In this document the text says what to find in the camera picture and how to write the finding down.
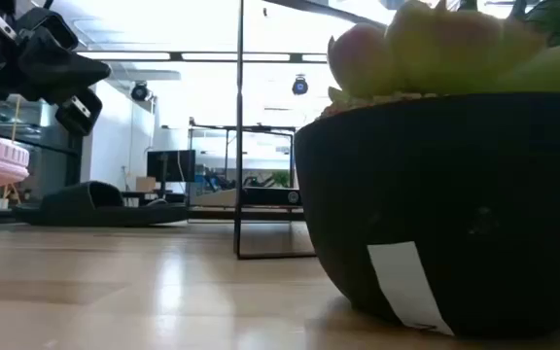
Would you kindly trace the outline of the black rubber slide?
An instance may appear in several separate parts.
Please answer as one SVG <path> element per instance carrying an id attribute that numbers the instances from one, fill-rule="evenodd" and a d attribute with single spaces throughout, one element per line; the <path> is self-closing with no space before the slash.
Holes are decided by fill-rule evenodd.
<path id="1" fill-rule="evenodd" d="M 12 213 L 17 221 L 39 227 L 140 228 L 185 221 L 189 211 L 168 202 L 129 207 L 117 187 L 88 181 L 46 194 L 39 203 L 18 204 Z"/>

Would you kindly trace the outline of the long ceiling light strip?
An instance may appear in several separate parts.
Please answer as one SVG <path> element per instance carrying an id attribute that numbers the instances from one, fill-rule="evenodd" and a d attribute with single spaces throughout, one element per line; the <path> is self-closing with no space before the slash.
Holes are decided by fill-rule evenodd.
<path id="1" fill-rule="evenodd" d="M 110 52 L 84 51 L 79 55 L 104 61 L 174 61 L 174 62 L 236 62 L 239 57 L 248 63 L 315 63 L 327 62 L 324 53 L 301 52 Z"/>

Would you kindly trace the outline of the black framed glass partition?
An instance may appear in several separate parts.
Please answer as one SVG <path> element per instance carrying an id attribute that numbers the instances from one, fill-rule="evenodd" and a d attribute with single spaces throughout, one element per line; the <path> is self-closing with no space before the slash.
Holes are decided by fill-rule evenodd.
<path id="1" fill-rule="evenodd" d="M 56 107 L 43 100 L 31 102 L 17 94 L 0 100 L 0 138 L 29 153 L 28 176 L 0 187 L 0 198 L 9 208 L 37 203 L 79 180 L 83 139 L 72 136 L 55 118 Z"/>

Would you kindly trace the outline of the black computer monitor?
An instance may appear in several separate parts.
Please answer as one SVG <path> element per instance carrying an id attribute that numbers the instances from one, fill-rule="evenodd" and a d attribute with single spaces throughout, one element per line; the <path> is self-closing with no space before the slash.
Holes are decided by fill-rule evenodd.
<path id="1" fill-rule="evenodd" d="M 192 182 L 195 176 L 195 151 L 150 151 L 147 176 L 158 182 Z"/>

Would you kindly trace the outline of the yellow-green rosette succulent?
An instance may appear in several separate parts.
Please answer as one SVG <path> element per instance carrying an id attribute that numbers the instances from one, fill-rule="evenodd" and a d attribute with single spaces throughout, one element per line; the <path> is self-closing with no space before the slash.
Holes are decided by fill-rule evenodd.
<path id="1" fill-rule="evenodd" d="M 487 92 L 560 92 L 560 46 L 524 20 L 534 6 L 513 0 L 506 17 L 447 0 L 405 0 L 383 29 L 356 24 L 330 38 L 333 105 Z"/>

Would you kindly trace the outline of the black bowl planter white label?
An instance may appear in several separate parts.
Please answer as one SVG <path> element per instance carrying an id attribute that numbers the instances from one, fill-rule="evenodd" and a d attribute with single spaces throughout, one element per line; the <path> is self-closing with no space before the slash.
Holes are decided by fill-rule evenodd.
<path id="1" fill-rule="evenodd" d="M 360 108 L 295 153 L 315 253 L 356 308 L 457 336 L 560 330 L 560 93 Z"/>

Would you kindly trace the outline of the wooden shelf with black frame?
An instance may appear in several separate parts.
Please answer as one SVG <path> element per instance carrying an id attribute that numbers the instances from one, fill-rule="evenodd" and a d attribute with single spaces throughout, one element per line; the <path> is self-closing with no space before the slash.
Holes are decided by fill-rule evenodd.
<path id="1" fill-rule="evenodd" d="M 245 34 L 245 5 L 248 0 L 238 0 L 238 25 L 237 25 L 237 53 L 239 56 L 244 54 L 244 34 Z M 328 5 L 323 5 L 311 0 L 263 0 L 265 2 L 273 3 L 283 7 L 291 8 L 298 11 L 304 11 L 313 14 L 320 14 L 334 18 L 340 18 L 348 20 L 352 23 L 362 24 L 368 23 L 376 26 L 378 29 L 383 29 L 384 25 L 382 22 L 368 18 L 361 17 L 356 14 L 352 14 L 346 11 L 339 10 Z M 289 250 L 284 250 L 283 252 L 271 252 L 271 253 L 252 253 L 245 254 L 241 253 L 241 229 L 242 229 L 242 219 L 243 219 L 243 200 L 247 197 L 244 196 L 246 191 L 243 190 L 243 132 L 244 131 L 257 131 L 260 133 L 266 132 L 270 133 L 270 130 L 252 129 L 250 126 L 244 126 L 243 124 L 243 66 L 244 61 L 239 57 L 236 61 L 236 126 L 233 128 L 235 133 L 234 144 L 235 144 L 235 161 L 236 161 L 236 187 L 234 190 L 235 197 L 232 206 L 224 207 L 205 207 L 205 206 L 194 206 L 189 207 L 193 210 L 231 210 L 234 212 L 234 219 L 232 220 L 233 227 L 233 253 L 239 260 L 265 260 L 265 259 L 300 259 L 300 258 L 315 258 L 316 254 L 314 251 L 295 251 L 290 247 Z M 289 151 L 289 172 L 291 174 L 291 186 L 294 185 L 295 179 L 295 162 L 294 162 L 294 136 L 295 131 L 289 131 L 289 134 L 282 134 L 288 136 L 290 139 L 290 151 Z M 258 220 L 262 221 L 263 224 L 272 224 L 274 222 L 281 221 L 280 219 L 287 219 L 289 223 L 294 219 L 292 213 L 295 206 L 289 207 L 273 207 L 273 206 L 260 206 L 255 205 L 253 207 L 257 209 L 255 211 L 246 211 L 247 220 Z"/>

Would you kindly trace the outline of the black aluminium rig frame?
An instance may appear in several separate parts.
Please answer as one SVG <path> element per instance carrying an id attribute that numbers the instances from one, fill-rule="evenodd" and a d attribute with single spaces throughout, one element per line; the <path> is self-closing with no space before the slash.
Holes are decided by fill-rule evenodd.
<path id="1" fill-rule="evenodd" d="M 231 210 L 193 210 L 184 206 L 166 208 L 107 208 L 89 213 L 44 214 L 32 209 L 0 210 L 0 224 L 24 223 L 38 227 L 141 228 L 186 220 L 227 220 Z"/>

